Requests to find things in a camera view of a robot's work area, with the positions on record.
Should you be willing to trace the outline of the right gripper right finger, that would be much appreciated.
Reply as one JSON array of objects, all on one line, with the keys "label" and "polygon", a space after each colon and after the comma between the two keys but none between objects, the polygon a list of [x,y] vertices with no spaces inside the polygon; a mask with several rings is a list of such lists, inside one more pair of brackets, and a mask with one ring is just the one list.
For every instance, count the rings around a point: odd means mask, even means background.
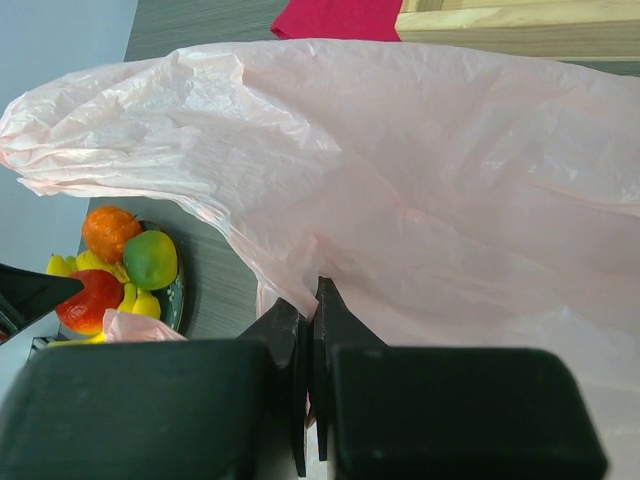
[{"label": "right gripper right finger", "polygon": [[399,347],[316,293],[310,400],[333,479],[601,479],[576,380],[530,348]]}]

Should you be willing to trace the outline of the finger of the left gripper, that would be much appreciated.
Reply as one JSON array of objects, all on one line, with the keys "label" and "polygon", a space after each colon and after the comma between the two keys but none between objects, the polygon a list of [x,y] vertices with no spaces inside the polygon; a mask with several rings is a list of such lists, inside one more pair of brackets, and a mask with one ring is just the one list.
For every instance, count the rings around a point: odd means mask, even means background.
[{"label": "finger of the left gripper", "polygon": [[1,329],[24,330],[84,289],[80,280],[1,265]]}]

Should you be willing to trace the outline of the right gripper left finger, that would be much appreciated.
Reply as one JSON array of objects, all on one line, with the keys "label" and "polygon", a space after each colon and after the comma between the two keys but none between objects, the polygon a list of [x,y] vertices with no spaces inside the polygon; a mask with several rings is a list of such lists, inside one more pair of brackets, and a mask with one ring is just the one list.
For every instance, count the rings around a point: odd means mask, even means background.
[{"label": "right gripper left finger", "polygon": [[235,339],[48,348],[1,408],[5,479],[295,479],[307,320],[277,301]]}]

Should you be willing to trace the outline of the red apple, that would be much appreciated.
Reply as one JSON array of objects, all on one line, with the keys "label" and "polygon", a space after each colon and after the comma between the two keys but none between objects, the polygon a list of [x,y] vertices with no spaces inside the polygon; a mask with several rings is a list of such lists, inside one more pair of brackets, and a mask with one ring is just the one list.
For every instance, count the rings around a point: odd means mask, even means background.
[{"label": "red apple", "polygon": [[102,331],[106,310],[116,309],[124,298],[123,285],[109,272],[98,269],[74,272],[70,278],[82,282],[82,291],[56,308],[59,321],[83,335]]}]

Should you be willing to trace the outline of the orange tangerine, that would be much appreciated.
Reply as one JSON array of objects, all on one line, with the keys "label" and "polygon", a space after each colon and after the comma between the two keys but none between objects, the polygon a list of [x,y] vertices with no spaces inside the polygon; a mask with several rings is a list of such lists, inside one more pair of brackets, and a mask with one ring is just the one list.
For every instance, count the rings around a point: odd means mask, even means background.
[{"label": "orange tangerine", "polygon": [[110,264],[122,260],[126,243],[142,231],[132,213],[112,205],[89,212],[81,230],[87,248]]}]

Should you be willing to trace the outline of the green mango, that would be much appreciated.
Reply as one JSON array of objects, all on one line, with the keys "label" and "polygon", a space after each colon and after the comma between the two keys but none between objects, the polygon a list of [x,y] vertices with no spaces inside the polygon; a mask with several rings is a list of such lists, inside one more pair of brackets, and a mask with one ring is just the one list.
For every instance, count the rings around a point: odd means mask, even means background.
[{"label": "green mango", "polygon": [[177,250],[166,233],[147,230],[126,243],[123,265],[134,285],[148,291],[160,290],[178,275]]}]

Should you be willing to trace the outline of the pink plastic bag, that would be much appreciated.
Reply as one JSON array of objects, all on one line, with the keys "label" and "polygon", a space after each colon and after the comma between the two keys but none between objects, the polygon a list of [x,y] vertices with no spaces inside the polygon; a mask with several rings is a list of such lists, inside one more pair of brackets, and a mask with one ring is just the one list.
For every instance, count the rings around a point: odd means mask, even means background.
[{"label": "pink plastic bag", "polygon": [[1,119],[38,195],[169,200],[305,314],[395,345],[538,347],[639,475],[639,81],[412,43],[214,43],[71,73]]}]

